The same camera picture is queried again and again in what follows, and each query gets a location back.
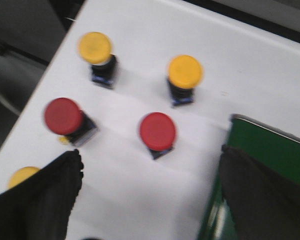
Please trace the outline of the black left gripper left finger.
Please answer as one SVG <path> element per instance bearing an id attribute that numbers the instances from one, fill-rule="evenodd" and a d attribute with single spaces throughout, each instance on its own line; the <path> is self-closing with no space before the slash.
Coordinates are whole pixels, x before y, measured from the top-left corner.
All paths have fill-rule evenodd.
<path id="1" fill-rule="evenodd" d="M 66 151 L 0 194 L 0 240 L 64 240 L 82 188 L 80 152 Z"/>

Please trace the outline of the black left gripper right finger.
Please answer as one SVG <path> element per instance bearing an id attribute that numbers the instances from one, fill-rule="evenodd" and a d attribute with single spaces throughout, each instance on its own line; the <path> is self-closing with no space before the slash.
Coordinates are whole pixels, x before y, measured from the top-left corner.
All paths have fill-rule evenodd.
<path id="1" fill-rule="evenodd" d="M 221 190 L 240 240 L 300 240 L 300 185 L 224 145 Z"/>

